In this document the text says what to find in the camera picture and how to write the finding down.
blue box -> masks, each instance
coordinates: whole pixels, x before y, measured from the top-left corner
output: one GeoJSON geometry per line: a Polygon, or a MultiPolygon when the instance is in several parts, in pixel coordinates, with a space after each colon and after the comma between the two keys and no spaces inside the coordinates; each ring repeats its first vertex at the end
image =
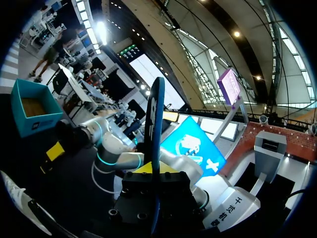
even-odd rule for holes
{"type": "Polygon", "coordinates": [[[52,128],[60,120],[63,112],[46,85],[17,79],[12,93],[11,106],[16,127],[21,137],[52,128]],[[46,114],[27,117],[22,98],[35,98],[41,102],[46,114]]]}

white cable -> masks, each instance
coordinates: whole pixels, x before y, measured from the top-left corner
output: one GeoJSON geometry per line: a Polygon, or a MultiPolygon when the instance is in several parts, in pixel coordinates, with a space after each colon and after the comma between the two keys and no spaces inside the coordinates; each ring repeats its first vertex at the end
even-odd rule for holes
{"type": "Polygon", "coordinates": [[[93,179],[95,185],[100,188],[102,191],[104,192],[107,192],[107,193],[110,193],[110,194],[116,194],[116,193],[120,193],[121,191],[119,192],[111,192],[111,191],[108,191],[106,189],[104,189],[103,187],[101,187],[95,180],[95,177],[94,177],[94,166],[95,166],[95,161],[93,162],[93,165],[91,166],[91,178],[93,179]]]}
{"type": "Polygon", "coordinates": [[[94,162],[94,167],[95,167],[95,169],[96,169],[99,173],[101,173],[101,174],[110,174],[110,173],[114,172],[114,170],[112,170],[112,171],[110,171],[110,172],[104,172],[104,171],[98,169],[98,167],[96,166],[95,162],[94,162]]]}

table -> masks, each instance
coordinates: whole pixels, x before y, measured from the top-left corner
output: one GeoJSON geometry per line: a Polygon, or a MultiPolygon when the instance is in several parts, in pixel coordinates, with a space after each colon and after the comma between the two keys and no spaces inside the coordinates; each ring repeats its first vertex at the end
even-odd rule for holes
{"type": "Polygon", "coordinates": [[[76,116],[76,114],[82,109],[84,104],[85,103],[91,103],[92,99],[85,93],[85,91],[80,86],[80,84],[76,81],[76,79],[74,78],[73,74],[69,71],[69,69],[67,69],[66,67],[64,67],[60,63],[58,64],[58,67],[59,68],[56,70],[56,72],[53,74],[53,76],[49,79],[49,81],[48,81],[48,83],[46,85],[49,85],[49,83],[57,75],[57,73],[59,73],[60,71],[62,71],[64,73],[64,75],[68,79],[68,83],[69,83],[70,87],[76,93],[76,95],[78,96],[80,101],[82,102],[81,105],[78,105],[79,106],[78,110],[71,117],[71,119],[73,119],[76,116]]]}
{"type": "Polygon", "coordinates": [[[84,87],[91,93],[92,96],[101,99],[103,102],[105,101],[104,95],[101,92],[99,92],[96,88],[94,88],[84,80],[81,79],[80,81],[84,85],[84,87]]]}

spotlight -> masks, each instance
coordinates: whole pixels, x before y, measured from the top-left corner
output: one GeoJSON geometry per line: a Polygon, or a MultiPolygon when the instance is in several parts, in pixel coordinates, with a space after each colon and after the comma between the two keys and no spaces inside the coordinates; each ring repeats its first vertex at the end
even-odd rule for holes
{"type": "Polygon", "coordinates": [[[235,31],[235,32],[233,33],[233,35],[234,35],[235,37],[239,37],[239,36],[240,36],[240,32],[235,31]]]}

ceiling beam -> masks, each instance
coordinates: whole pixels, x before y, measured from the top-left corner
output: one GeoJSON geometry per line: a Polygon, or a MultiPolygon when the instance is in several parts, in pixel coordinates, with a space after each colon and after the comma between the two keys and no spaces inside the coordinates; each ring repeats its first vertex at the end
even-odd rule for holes
{"type": "Polygon", "coordinates": [[[232,37],[233,41],[236,43],[238,49],[240,50],[247,66],[252,75],[255,87],[256,87],[256,101],[259,103],[266,103],[268,100],[268,93],[266,89],[265,78],[260,66],[260,63],[254,53],[249,41],[244,37],[239,30],[239,26],[231,18],[231,16],[214,0],[209,1],[199,1],[226,29],[228,34],[232,37]],[[240,36],[235,37],[234,32],[239,32],[240,36]]]}

